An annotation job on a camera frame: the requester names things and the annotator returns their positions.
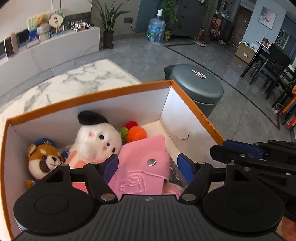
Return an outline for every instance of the wall outlet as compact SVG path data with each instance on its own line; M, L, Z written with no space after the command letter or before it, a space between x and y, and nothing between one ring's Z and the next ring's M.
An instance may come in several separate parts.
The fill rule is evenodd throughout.
M132 23L133 22L133 18L124 18L123 19L123 23Z

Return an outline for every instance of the white plush dog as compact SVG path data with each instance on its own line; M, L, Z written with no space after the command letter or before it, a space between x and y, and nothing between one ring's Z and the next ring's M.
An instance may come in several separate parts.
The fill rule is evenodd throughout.
M76 151L84 163L102 162L112 154L119 153L122 147L121 136L104 116L82 111L78 114L78 120L82 126L70 153Z

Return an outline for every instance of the gray trash bin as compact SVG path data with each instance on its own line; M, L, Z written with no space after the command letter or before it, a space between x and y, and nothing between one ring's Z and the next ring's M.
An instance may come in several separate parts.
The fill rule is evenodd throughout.
M224 94L223 86L216 76L201 67L177 64L165 67L164 71L166 78L169 76L175 80L206 117L211 114Z

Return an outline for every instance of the brown teapot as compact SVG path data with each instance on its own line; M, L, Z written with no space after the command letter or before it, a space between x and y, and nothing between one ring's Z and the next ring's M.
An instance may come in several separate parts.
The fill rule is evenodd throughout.
M263 38L263 40L261 41L261 44L263 44L265 47L269 46L269 41L267 38Z

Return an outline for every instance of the cardboard box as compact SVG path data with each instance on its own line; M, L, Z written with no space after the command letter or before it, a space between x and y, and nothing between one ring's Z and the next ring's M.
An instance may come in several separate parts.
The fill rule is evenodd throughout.
M235 55L243 61L245 61L246 63L250 63L255 53L256 52L253 49L241 43L238 49L236 50Z
M13 206L27 191L25 181L30 178L27 148L43 137L55 141L57 148L73 144L81 126L77 114L82 110L102 114L118 130L136 121L149 137L164 135L166 150L175 162L178 154L184 153L194 162L225 167L210 157L210 148L224 139L172 80L95 92L27 112L6 121L1 147L0 185L6 223L2 229L11 239L20 233ZM215 183L211 189L221 185Z

